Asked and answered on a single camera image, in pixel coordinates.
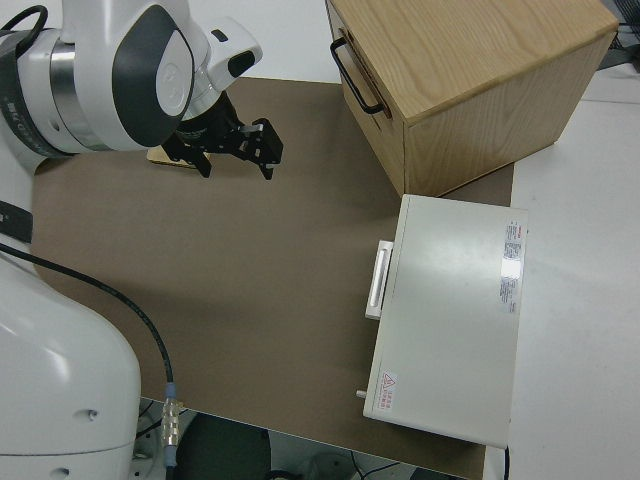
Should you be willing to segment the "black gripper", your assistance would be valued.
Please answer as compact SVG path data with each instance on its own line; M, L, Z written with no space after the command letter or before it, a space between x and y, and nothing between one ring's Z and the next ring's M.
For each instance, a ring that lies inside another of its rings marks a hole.
M168 157L172 162L185 164L196 169L202 177L209 178L211 162L199 149L214 152L224 143L224 138L239 127L241 158L257 165L263 177L271 180L274 169L282 159L283 143L280 137L266 118L240 126L241 121L231 100L220 97L204 113L179 124L176 135L186 145L180 142L170 144Z

